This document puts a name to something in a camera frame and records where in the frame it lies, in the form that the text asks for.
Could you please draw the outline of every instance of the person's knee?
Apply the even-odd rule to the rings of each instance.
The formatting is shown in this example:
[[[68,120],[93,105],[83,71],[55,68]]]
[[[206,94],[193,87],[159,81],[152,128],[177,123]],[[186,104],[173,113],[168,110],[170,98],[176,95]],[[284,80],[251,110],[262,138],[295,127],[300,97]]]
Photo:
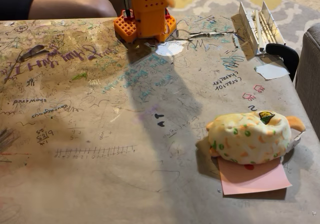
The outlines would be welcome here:
[[[39,20],[116,16],[109,0],[33,0],[28,18]]]
[[[96,18],[117,16],[116,11],[109,0],[87,0],[86,4],[94,11]]]

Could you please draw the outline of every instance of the orange plastic block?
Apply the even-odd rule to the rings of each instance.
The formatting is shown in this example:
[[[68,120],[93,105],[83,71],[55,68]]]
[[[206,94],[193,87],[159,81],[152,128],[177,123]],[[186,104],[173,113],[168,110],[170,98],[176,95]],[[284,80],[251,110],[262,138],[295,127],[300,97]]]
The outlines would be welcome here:
[[[166,19],[166,25],[167,25],[167,29],[169,29],[169,32],[167,34],[161,34],[161,35],[155,36],[155,38],[159,42],[165,42],[167,38],[169,38],[169,36],[177,29],[177,22],[175,21],[175,18],[172,16],[170,16],[169,19]]]
[[[122,15],[114,20],[114,30],[124,39],[127,43],[132,43],[137,38],[137,28],[134,20],[124,21],[124,11]]]
[[[131,0],[138,38],[151,38],[166,31],[166,0]]]

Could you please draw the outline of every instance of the patterned rug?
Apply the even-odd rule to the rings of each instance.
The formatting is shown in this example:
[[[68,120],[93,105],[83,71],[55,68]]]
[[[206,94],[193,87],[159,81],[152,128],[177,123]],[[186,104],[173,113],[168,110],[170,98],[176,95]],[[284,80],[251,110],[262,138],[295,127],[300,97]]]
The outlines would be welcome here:
[[[320,13],[288,0],[175,0],[173,16],[201,15],[231,17],[239,12],[243,2],[247,10],[260,10],[265,1],[276,21],[286,44],[301,52],[303,34],[315,23],[320,23]]]

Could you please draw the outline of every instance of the white paper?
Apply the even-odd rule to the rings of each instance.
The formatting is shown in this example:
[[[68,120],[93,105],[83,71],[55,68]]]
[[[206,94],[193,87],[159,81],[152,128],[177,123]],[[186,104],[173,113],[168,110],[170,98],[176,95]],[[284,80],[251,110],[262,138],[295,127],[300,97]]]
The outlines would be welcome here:
[[[283,65],[282,60],[277,60],[270,64],[257,66],[255,67],[255,71],[258,74],[261,74],[266,80],[272,80],[289,74],[288,70]]]
[[[177,55],[182,52],[183,44],[187,43],[187,41],[168,41],[163,44],[158,45],[158,49],[155,51],[158,55],[162,56],[172,56]]]

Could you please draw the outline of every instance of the table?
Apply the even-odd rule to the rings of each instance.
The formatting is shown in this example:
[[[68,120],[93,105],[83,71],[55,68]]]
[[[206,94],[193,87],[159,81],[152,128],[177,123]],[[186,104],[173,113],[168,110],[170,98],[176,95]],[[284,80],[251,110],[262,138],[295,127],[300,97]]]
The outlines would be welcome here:
[[[274,57],[215,16],[178,17],[169,56],[123,44],[111,19],[2,22],[0,127],[17,140],[0,144],[0,223],[318,223],[320,145],[290,78],[265,81],[254,67]],[[255,109],[307,127],[293,186],[223,196],[205,124]]]

